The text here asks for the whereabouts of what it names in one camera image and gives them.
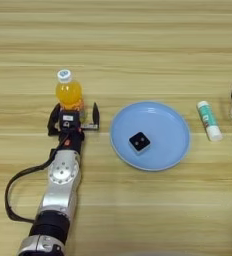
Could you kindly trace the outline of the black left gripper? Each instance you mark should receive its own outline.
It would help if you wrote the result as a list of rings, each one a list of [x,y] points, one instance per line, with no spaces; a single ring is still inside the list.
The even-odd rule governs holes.
[[[93,123],[63,121],[59,124],[58,130],[56,124],[59,120],[60,109],[60,104],[57,104],[50,114],[47,124],[48,135],[57,136],[59,134],[59,150],[72,150],[80,154],[82,143],[85,139],[85,131],[99,130],[100,113],[98,106],[94,102],[92,111]]]

